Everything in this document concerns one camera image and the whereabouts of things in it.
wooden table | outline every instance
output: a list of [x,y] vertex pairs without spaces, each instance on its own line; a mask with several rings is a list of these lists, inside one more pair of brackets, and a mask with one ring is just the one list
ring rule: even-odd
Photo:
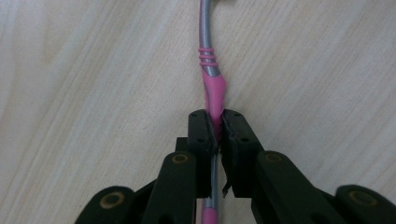
[[[355,183],[396,203],[395,2],[213,8],[226,107],[318,188]],[[198,0],[0,3],[0,223],[73,223],[100,189],[156,178],[204,108],[198,10]],[[254,223],[249,200],[220,202],[221,223]]]

screw hole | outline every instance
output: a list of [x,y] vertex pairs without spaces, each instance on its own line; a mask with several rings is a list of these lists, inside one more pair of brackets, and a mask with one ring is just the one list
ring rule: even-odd
[[265,155],[265,159],[269,162],[278,162],[282,161],[282,158],[276,154],[269,153]]
[[370,194],[360,191],[360,190],[352,190],[349,192],[349,198],[360,205],[363,206],[376,206],[378,201],[375,197]]
[[179,155],[172,157],[172,162],[176,163],[176,164],[181,164],[181,163],[186,162],[188,159],[189,158],[186,155],[179,154]]
[[123,193],[119,191],[114,191],[105,195],[100,201],[100,206],[104,209],[111,209],[120,204],[124,201]]

black plastic part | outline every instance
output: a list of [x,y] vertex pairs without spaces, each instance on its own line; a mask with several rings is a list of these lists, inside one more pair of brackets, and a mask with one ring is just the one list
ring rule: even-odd
[[340,187],[335,202],[338,212],[349,223],[396,223],[396,206],[370,189],[356,185]]
[[178,151],[165,157],[142,223],[194,223],[195,168],[195,156],[189,152]]
[[130,213],[134,202],[134,192],[125,187],[103,189],[85,206],[77,224],[116,224],[132,222]]
[[264,151],[242,114],[224,110],[222,116],[221,162],[236,198],[251,198],[256,178],[257,154]]
[[110,187],[95,194],[79,215],[76,224],[140,223],[155,181],[137,192]]
[[211,191],[210,162],[218,150],[210,117],[205,110],[197,110],[189,114],[189,137],[187,151],[195,155],[197,160],[197,197],[207,198]]
[[[260,152],[252,211],[258,223],[346,223],[285,155]],[[259,222],[271,218],[273,222]]]
[[175,151],[187,151],[187,137],[179,137],[176,139]]

wood grain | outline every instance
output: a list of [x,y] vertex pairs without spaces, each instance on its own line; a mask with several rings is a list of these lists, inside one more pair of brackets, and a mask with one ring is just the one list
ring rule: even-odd
[[[0,3],[0,223],[73,223],[100,189],[156,178],[204,107],[198,9]],[[396,203],[395,2],[216,1],[212,19],[225,105],[263,146],[331,194]],[[220,219],[254,223],[249,200],[221,200]]]

pink cable sleeve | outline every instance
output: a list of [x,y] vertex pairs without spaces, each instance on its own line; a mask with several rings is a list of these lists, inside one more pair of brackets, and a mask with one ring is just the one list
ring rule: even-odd
[[216,209],[206,208],[203,213],[203,220],[205,221],[205,224],[217,224],[218,223],[218,212],[216,211]]
[[222,75],[210,77],[202,69],[202,77],[205,85],[205,106],[213,124],[213,129],[217,140],[220,139],[221,114],[224,110],[223,101],[226,82]]

